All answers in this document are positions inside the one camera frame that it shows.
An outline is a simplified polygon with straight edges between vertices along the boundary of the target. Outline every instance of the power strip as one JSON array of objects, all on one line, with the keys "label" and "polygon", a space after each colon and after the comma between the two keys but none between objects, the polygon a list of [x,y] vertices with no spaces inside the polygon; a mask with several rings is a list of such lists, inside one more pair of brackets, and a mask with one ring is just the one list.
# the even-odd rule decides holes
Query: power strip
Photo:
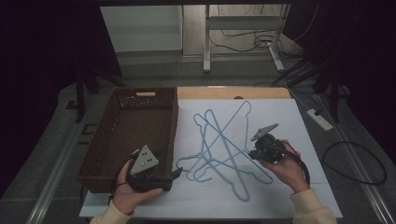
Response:
[{"label": "power strip", "polygon": [[325,132],[329,131],[332,129],[332,125],[327,122],[326,119],[324,119],[321,115],[315,115],[315,110],[310,109],[306,111],[306,114],[313,119]]}]

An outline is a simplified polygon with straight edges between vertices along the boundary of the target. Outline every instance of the cord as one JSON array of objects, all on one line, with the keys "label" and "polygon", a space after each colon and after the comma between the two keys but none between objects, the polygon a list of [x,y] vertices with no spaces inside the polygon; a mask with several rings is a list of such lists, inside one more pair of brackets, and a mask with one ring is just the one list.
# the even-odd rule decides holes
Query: cord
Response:
[{"label": "cord", "polygon": [[260,49],[268,49],[269,47],[271,47],[273,40],[267,40],[267,39],[262,39],[262,37],[270,37],[272,39],[274,39],[274,37],[272,35],[256,35],[257,33],[254,34],[254,46],[259,46]]},{"label": "cord", "polygon": [[298,69],[299,67],[303,66],[305,63],[307,63],[308,60],[306,58],[302,58],[299,62],[297,62],[293,67],[291,67],[290,69],[288,69],[288,71],[284,72],[281,76],[279,76],[277,79],[275,79],[273,81],[273,83],[271,84],[271,87],[275,87],[276,83],[284,78],[287,77],[291,72],[293,72],[294,70]]},{"label": "cord", "polygon": [[285,142],[285,141],[281,141],[281,142],[282,142],[282,143],[285,143],[286,145],[288,145],[288,146],[294,151],[295,154],[290,153],[290,152],[287,151],[287,150],[282,150],[282,152],[283,152],[284,154],[286,154],[286,155],[292,157],[292,158],[300,165],[300,167],[301,167],[301,168],[303,169],[303,171],[304,171],[306,183],[307,183],[308,185],[311,185],[311,177],[310,177],[310,175],[309,175],[308,168],[306,167],[305,163],[301,160],[301,158],[300,158],[300,156],[298,155],[297,151],[296,151],[288,142]]},{"label": "cord", "polygon": [[252,35],[252,34],[263,33],[263,32],[271,32],[271,31],[274,31],[274,30],[252,31],[252,32],[245,32],[245,33],[236,34],[236,35],[226,35],[226,34],[224,34],[223,30],[221,30],[221,33],[222,33],[224,36],[236,37],[236,36],[240,36],[240,35]]},{"label": "cord", "polygon": [[249,8],[248,11],[244,14],[244,16],[246,16],[246,15],[250,12],[252,6],[253,6],[253,5],[250,5],[250,8]]},{"label": "cord", "polygon": [[[286,87],[286,89],[291,93],[291,95],[293,95],[294,99],[295,99],[298,103],[300,103],[303,107],[305,107],[307,110],[309,110],[308,106],[306,106],[305,104],[303,104],[303,103],[299,100],[299,98],[294,94],[294,92],[288,87],[288,84],[287,84],[287,83],[288,83],[288,81],[286,80],[286,81],[285,81],[285,87]],[[319,114],[323,111],[323,106],[320,105],[316,100],[314,100],[310,95],[306,94],[305,92],[299,91],[299,90],[296,90],[296,91],[299,92],[299,93],[301,93],[301,94],[303,94],[303,95],[305,95],[306,97],[308,97],[312,102],[314,102],[314,103],[319,107],[319,109],[315,110],[315,111],[316,111],[316,112],[315,112],[315,115],[316,115],[316,116],[319,115]]]},{"label": "cord", "polygon": [[111,194],[114,194],[114,192],[116,191],[116,188],[117,188],[119,185],[126,184],[126,182],[125,182],[125,183],[121,183],[121,184],[117,184],[117,179],[119,178],[119,175],[120,175],[120,172],[121,172],[121,170],[122,170],[122,167],[123,167],[130,159],[132,159],[132,158],[134,158],[134,155],[129,155],[128,157],[126,157],[126,158],[122,161],[122,163],[120,164],[119,168],[117,169],[117,172],[116,172],[116,174],[114,175],[113,181],[111,182],[111,188],[110,188]]},{"label": "cord", "polygon": [[300,101],[300,99],[294,94],[294,92],[291,91],[291,90],[289,89],[288,84],[287,84],[287,81],[285,81],[285,87],[286,87],[286,89],[291,93],[291,95],[294,96],[294,99],[295,99],[298,103],[300,103],[300,104],[303,105],[307,110],[309,110],[308,106],[306,106],[305,104],[303,104],[303,102]]},{"label": "cord", "polygon": [[224,12],[222,11],[222,5],[218,5],[218,14],[220,15],[220,9],[221,9],[221,15],[225,16]]},{"label": "cord", "polygon": [[213,40],[212,40],[212,38],[211,38],[210,36],[209,36],[209,40],[210,40],[210,42],[211,42],[214,46],[216,46],[216,47],[226,48],[226,49],[234,50],[234,51],[237,51],[237,52],[249,52],[249,51],[252,51],[252,50],[254,50],[254,49],[260,47],[260,45],[256,45],[256,46],[254,46],[252,49],[233,49],[233,48],[230,48],[230,47],[225,46],[225,45],[216,44],[215,42],[213,42]]},{"label": "cord", "polygon": [[259,84],[271,84],[271,82],[256,82],[253,87],[256,88]]},{"label": "cord", "polygon": [[[358,178],[355,178],[355,177],[353,177],[353,176],[346,175],[345,173],[343,173],[343,172],[341,172],[341,171],[335,169],[334,167],[330,166],[330,164],[327,163],[327,162],[325,161],[325,160],[326,160],[326,157],[327,157],[327,154],[328,154],[329,151],[332,150],[335,146],[341,145],[341,144],[350,144],[350,145],[353,145],[353,146],[357,146],[357,147],[362,148],[362,149],[363,149],[364,151],[366,151],[367,153],[369,153],[369,154],[378,162],[378,164],[381,166],[382,173],[384,174],[384,177],[382,178],[382,180],[377,181],[377,182],[368,182],[368,181],[359,180]],[[354,143],[354,142],[341,141],[341,142],[336,142],[336,143],[330,145],[330,146],[326,149],[326,151],[325,151],[325,153],[324,153],[324,155],[323,155],[323,158],[321,159],[320,163],[321,163],[322,165],[326,165],[326,166],[329,167],[331,170],[335,171],[337,174],[339,174],[339,175],[345,177],[346,179],[349,179],[349,180],[352,180],[352,181],[355,181],[355,182],[358,182],[358,183],[361,183],[361,184],[376,185],[376,186],[377,186],[377,185],[382,185],[382,184],[384,184],[384,183],[387,182],[387,180],[388,180],[388,173],[387,173],[387,170],[385,169],[384,165],[383,165],[382,162],[379,160],[379,158],[378,158],[373,152],[371,152],[369,149],[367,149],[366,147],[363,147],[363,146],[361,146],[361,145],[359,145],[359,144],[357,144],[357,143]]]},{"label": "cord", "polygon": [[323,39],[323,41],[321,41],[320,45],[318,47],[316,47],[315,49],[312,49],[308,52],[304,53],[304,57],[297,62],[297,64],[295,64],[292,68],[290,68],[288,71],[286,71],[284,74],[282,74],[282,76],[278,77],[276,80],[274,80],[272,87],[275,87],[277,82],[279,80],[281,80],[282,78],[286,77],[290,72],[294,71],[296,68],[298,68],[299,66],[301,66],[301,63],[306,63],[308,60],[316,60],[318,62],[317,67],[313,68],[310,71],[307,71],[305,74],[301,74],[301,77],[304,76],[310,76],[314,73],[318,73],[320,72],[325,65],[328,64],[329,61],[329,51],[331,50],[331,48],[336,45],[337,41],[338,41],[338,36],[340,35],[340,33],[343,31],[343,26],[336,26],[334,27],[334,31],[332,32],[331,35],[328,35],[326,38]]},{"label": "cord", "polygon": [[303,58],[305,56],[304,50],[292,50],[289,52],[286,52],[283,47],[285,46],[282,41],[279,39],[280,46],[277,46],[277,51],[279,55],[281,55],[284,58],[288,59],[293,59],[293,58]]},{"label": "cord", "polygon": [[84,185],[81,184],[81,188],[79,189],[79,207],[82,207],[84,204]]},{"label": "cord", "polygon": [[317,16],[318,8],[319,8],[319,4],[317,4],[317,8],[315,9],[314,17],[312,18],[311,22],[309,23],[308,28],[306,28],[305,32],[303,32],[302,35],[300,35],[299,37],[293,39],[293,42],[295,42],[296,40],[299,40],[301,37],[303,37],[306,34],[306,32],[308,32],[309,28],[311,28],[311,25],[314,22],[315,17]]}]

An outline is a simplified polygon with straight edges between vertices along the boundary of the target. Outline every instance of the person's left hand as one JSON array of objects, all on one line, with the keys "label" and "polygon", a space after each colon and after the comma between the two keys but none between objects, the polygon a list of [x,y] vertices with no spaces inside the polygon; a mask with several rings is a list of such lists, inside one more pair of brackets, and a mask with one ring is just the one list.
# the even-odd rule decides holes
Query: person's left hand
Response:
[{"label": "person's left hand", "polygon": [[122,167],[117,179],[117,187],[113,195],[113,204],[117,209],[119,209],[120,212],[125,215],[131,215],[140,203],[145,200],[155,198],[163,192],[162,189],[152,189],[150,191],[141,193],[131,189],[129,184],[125,183],[125,177],[128,173],[128,167],[130,164],[131,161],[128,161]]}]

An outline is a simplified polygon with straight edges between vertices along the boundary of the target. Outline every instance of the wall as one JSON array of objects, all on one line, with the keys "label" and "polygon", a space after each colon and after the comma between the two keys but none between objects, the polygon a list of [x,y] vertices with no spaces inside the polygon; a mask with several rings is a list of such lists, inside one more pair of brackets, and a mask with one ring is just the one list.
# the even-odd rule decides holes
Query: wall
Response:
[{"label": "wall", "polygon": [[182,49],[181,6],[101,10],[116,52]]}]

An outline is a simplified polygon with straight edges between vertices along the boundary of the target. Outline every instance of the tangled hangers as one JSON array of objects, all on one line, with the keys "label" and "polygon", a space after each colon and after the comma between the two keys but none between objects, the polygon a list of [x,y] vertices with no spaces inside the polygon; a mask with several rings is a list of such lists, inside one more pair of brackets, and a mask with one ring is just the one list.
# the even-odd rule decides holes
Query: tangled hangers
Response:
[{"label": "tangled hangers", "polygon": [[[241,149],[239,148],[235,143],[233,143],[227,136],[225,136],[224,131],[228,128],[230,123],[235,119],[236,115],[241,111],[241,109],[244,107],[244,105],[248,106],[248,112],[245,115],[246,119],[246,131],[245,131],[245,148]],[[271,176],[269,176],[260,165],[256,164],[248,155],[249,151],[247,148],[248,144],[248,115],[251,112],[251,104],[248,101],[245,101],[242,103],[239,108],[236,110],[236,112],[233,114],[233,116],[230,118],[230,120],[227,122],[227,124],[221,129],[219,126],[219,122],[213,112],[213,110],[208,109],[205,112],[205,116],[203,117],[200,114],[195,114],[193,119],[194,122],[197,126],[200,128],[200,134],[202,136],[202,144],[201,144],[201,151],[197,154],[180,158],[177,161],[177,168],[179,167],[179,163],[181,161],[189,161],[193,159],[197,159],[196,162],[192,165],[192,167],[188,170],[184,169],[183,172],[186,172],[186,178],[189,179],[190,181],[197,181],[197,182],[206,182],[208,180],[211,180],[212,178],[206,178],[203,179],[203,177],[206,174],[206,171],[211,169],[213,170],[218,176],[221,177],[221,179],[226,182],[227,184],[231,185],[233,193],[235,196],[242,202],[248,202],[250,200],[250,195],[248,193],[248,188],[245,184],[244,179],[242,178],[241,174],[246,174],[246,175],[253,175],[257,180],[262,182],[263,184],[271,184],[274,180]],[[214,121],[214,123],[211,123],[208,119],[208,117],[211,117]],[[212,142],[207,141],[207,129],[210,128],[215,133],[217,133],[216,137]],[[219,160],[213,156],[212,151],[214,150],[212,147],[213,145],[218,141],[221,140],[222,144],[224,145],[226,149],[226,153],[228,158],[226,160]],[[230,150],[230,145],[236,149],[236,153],[232,153]],[[256,174],[243,170],[239,168],[236,164],[235,157],[237,156],[244,156],[246,159],[248,159],[252,164],[254,164],[257,168],[259,168],[268,178],[269,180],[265,181],[259,178]],[[237,192],[235,188],[234,182],[227,178],[219,169],[219,166],[224,166],[230,169],[234,169],[237,175],[237,179],[239,179],[240,183],[242,184],[242,187],[244,189],[245,195],[241,195],[239,192]]]}]

